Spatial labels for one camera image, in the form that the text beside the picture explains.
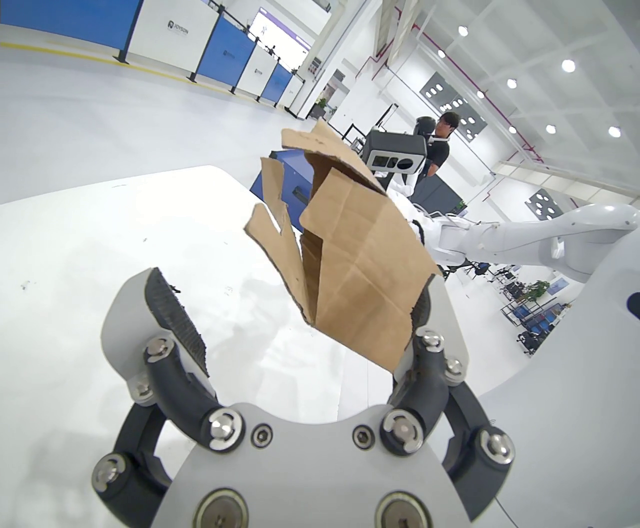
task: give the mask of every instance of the white robot body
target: white robot body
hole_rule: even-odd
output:
[[[640,214],[631,205],[590,204],[558,218],[533,222],[474,223],[457,216],[431,218],[400,192],[389,197],[412,224],[436,263],[459,266],[465,259],[493,264],[548,266],[586,282],[614,244],[635,230]]]

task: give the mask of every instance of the potted plant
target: potted plant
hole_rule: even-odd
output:
[[[535,301],[540,299],[551,286],[546,280],[537,280],[533,284],[527,284],[524,288],[524,293],[518,301]]]
[[[315,119],[320,119],[324,116],[324,107],[326,106],[326,99],[323,97],[315,102],[315,104],[311,107],[309,111],[309,115],[307,117],[313,117]]]

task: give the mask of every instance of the brown cardboard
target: brown cardboard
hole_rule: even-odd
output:
[[[262,159],[264,201],[245,230],[279,270],[305,320],[388,371],[411,338],[411,310],[428,278],[439,273],[371,171],[324,124],[311,133],[282,131],[314,168],[305,228],[296,244],[280,196],[284,169]]]

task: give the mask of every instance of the black hair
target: black hair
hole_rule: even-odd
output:
[[[440,116],[440,121],[444,121],[454,129],[457,129],[460,126],[460,116],[455,112],[445,112]]]

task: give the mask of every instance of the blue storage bin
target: blue storage bin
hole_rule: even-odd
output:
[[[309,165],[302,150],[277,150],[273,151],[269,157],[281,161],[284,165],[282,201],[287,204],[293,227],[303,231],[303,227],[300,225],[300,215],[309,201],[311,183],[314,180],[314,169]],[[262,172],[258,174],[255,182],[253,182],[251,192],[263,200]]]

